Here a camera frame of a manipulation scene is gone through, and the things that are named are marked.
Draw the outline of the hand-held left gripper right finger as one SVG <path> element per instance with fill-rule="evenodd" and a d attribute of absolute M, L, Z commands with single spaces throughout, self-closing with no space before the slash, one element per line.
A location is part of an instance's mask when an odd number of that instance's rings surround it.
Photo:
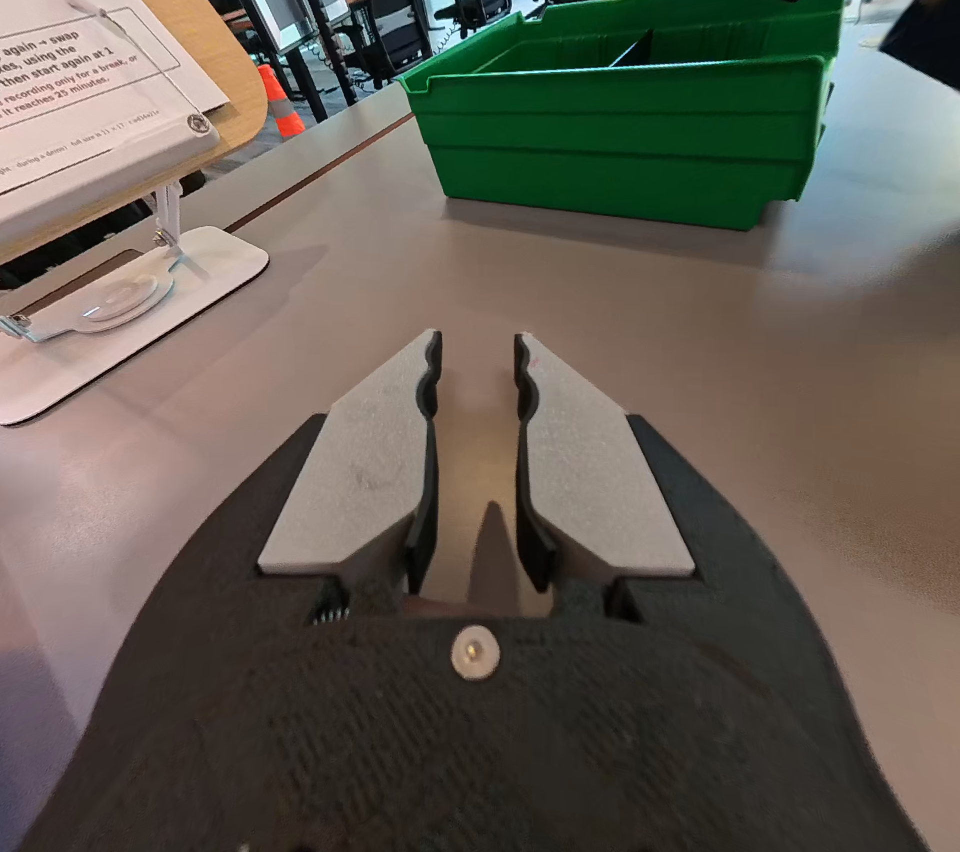
<path fill-rule="evenodd" d="M 696 566 L 627 412 L 530 332 L 513 338 L 515 547 L 533 588 L 687 582 Z"/>

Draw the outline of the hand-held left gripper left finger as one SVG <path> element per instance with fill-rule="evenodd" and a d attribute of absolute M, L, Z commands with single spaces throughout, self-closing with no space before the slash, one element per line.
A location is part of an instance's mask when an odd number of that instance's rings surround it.
<path fill-rule="evenodd" d="M 441 332 L 425 330 L 333 403 L 258 570 L 421 591 L 438 537 L 442 352 Z"/>

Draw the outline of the green plastic bin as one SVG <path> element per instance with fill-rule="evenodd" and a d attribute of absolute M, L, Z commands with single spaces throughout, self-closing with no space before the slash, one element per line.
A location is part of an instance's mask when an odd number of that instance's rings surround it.
<path fill-rule="evenodd" d="M 805 190 L 846 0 L 596 0 L 402 75 L 450 198 L 747 232 Z"/>

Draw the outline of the orange traffic cone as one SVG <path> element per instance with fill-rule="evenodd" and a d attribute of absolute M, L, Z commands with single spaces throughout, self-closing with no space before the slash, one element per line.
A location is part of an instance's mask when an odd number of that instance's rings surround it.
<path fill-rule="evenodd" d="M 281 138 L 286 141 L 301 135 L 306 126 L 290 100 L 282 83 L 269 65 L 259 65 L 257 72 L 266 92 L 270 114 Z"/>

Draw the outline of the instruction sheet on stand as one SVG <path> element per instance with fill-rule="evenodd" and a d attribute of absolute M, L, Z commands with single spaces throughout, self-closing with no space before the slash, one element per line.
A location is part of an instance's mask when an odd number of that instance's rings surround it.
<path fill-rule="evenodd" d="M 49 224 L 31 225 L 13 237 L 3 237 L 2 263 L 219 161 L 249 144 L 263 127 L 268 111 L 267 97 L 257 69 L 208 0 L 143 1 L 207 77 L 226 94 L 228 104 L 214 110 L 209 119 L 220 136 L 219 142 L 206 153 L 184 159 L 168 171 L 151 176 L 142 174 L 138 182 Z"/>

